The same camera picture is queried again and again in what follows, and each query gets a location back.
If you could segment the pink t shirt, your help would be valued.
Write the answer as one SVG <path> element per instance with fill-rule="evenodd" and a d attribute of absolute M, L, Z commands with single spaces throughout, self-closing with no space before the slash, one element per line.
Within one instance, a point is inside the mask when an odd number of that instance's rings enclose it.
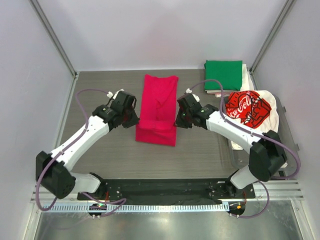
<path fill-rule="evenodd" d="M 179 78 L 146 74 L 141 98 L 140 120 L 135 140 L 174 147 L 177 140 L 176 101 Z"/>

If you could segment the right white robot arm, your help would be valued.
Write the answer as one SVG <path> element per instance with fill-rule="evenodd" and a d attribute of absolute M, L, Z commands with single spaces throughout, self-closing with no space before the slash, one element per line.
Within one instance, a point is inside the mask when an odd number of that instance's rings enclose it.
<path fill-rule="evenodd" d="M 244 188 L 257 182 L 268 182 L 287 162 L 284 145 L 277 132 L 261 132 L 236 122 L 223 113 L 222 107 L 211 104 L 202 106 L 193 93 L 186 93 L 177 99 L 179 106 L 175 126 L 193 126 L 215 132 L 238 144 L 249 154 L 246 166 L 234 172 L 225 181 L 225 191 L 231 198 L 243 193 Z"/>

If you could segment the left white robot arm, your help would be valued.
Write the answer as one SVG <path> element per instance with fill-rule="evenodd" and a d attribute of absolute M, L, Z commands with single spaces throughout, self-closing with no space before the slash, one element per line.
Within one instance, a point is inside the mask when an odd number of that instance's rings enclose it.
<path fill-rule="evenodd" d="M 36 156 L 36 190 L 44 187 L 57 199 L 69 194 L 81 194 L 85 198 L 102 199 L 107 192 L 107 181 L 95 173 L 74 173 L 72 170 L 82 155 L 99 139 L 118 126 L 130 128 L 139 123 L 135 112 L 136 97 L 118 90 L 108 92 L 107 104 L 98 106 L 85 116 L 85 124 L 62 145 L 49 153 L 41 151 Z"/>

